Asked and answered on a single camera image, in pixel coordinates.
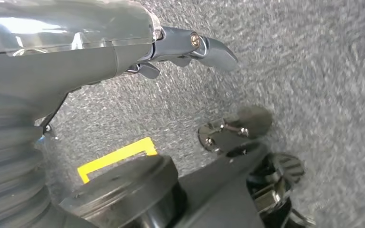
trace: metal fastener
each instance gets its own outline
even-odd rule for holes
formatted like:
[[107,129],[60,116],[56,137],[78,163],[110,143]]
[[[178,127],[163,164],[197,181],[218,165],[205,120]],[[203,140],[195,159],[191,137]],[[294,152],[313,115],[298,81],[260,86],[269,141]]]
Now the metal fastener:
[[200,37],[196,32],[193,32],[191,34],[191,44],[192,46],[199,48],[199,46],[201,45],[201,41],[200,41]]
[[210,146],[210,145],[212,145],[212,144],[213,144],[213,140],[212,140],[211,138],[207,138],[207,139],[205,140],[205,142],[206,142],[206,144],[207,144],[208,146]]

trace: silver screw head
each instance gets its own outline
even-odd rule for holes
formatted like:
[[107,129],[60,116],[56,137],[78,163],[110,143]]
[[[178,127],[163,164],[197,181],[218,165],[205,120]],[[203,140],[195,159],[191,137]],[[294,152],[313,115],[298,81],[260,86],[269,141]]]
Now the silver screw head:
[[201,38],[199,37],[198,33],[193,32],[191,34],[191,44],[193,47],[199,48],[201,45]]

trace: robotic hand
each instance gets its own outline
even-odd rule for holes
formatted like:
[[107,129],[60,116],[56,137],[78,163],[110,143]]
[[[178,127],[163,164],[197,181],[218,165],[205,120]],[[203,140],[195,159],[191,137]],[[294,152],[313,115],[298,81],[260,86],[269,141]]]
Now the robotic hand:
[[222,42],[198,35],[194,31],[163,27],[149,54],[131,66],[125,73],[141,73],[156,78],[159,70],[149,62],[170,61],[179,67],[189,65],[192,59],[208,67],[224,71],[237,69],[237,58]]
[[[146,157],[94,179],[62,208],[51,203],[43,156],[34,148],[43,129],[35,121],[52,116],[82,86],[123,73],[156,78],[151,62],[184,67],[192,59],[222,70],[237,67],[220,41],[160,27],[139,3],[0,0],[0,228],[285,225],[293,176],[280,169],[267,178],[255,175],[276,157],[240,138],[251,128],[229,121],[200,130],[201,143],[223,156],[180,180],[170,158]],[[283,214],[282,221],[268,225],[271,212]]]

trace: screw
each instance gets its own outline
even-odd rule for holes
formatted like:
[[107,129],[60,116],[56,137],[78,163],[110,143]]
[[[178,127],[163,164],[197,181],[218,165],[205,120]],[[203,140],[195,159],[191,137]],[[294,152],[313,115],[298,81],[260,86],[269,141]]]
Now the screw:
[[191,44],[192,46],[194,46],[194,48],[199,48],[199,46],[201,45],[200,37],[196,32],[193,32],[191,34]]
[[249,132],[248,132],[248,129],[247,128],[241,128],[240,129],[240,133],[243,134],[243,135],[245,135],[245,136],[247,136],[247,137],[249,135]]
[[213,140],[211,138],[205,139],[205,142],[208,146],[211,146],[213,144]]

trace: yellow rectangular frame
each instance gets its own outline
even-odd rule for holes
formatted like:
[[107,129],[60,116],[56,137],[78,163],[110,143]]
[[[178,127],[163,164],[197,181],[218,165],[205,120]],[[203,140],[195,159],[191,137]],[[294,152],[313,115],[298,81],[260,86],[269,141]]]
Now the yellow rectangular frame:
[[77,169],[84,184],[90,181],[88,174],[102,169],[111,164],[117,163],[125,158],[132,157],[138,153],[146,152],[148,156],[156,155],[157,151],[150,137],[143,138],[137,142],[129,144],[121,149],[109,153],[101,158],[86,163]]

